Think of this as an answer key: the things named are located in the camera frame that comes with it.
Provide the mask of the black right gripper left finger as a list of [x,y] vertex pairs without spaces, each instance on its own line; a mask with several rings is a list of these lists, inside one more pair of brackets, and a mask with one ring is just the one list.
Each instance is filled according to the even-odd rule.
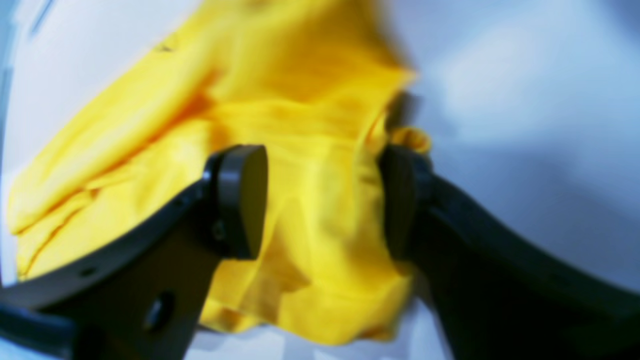
[[181,360],[224,259],[258,257],[263,145],[211,155],[199,180],[109,244],[1,290],[3,360]]

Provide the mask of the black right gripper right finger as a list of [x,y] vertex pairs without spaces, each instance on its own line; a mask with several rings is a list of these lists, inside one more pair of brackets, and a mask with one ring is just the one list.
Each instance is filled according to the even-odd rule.
[[637,360],[640,301],[519,237],[388,145],[378,161],[386,246],[429,282],[455,360]]

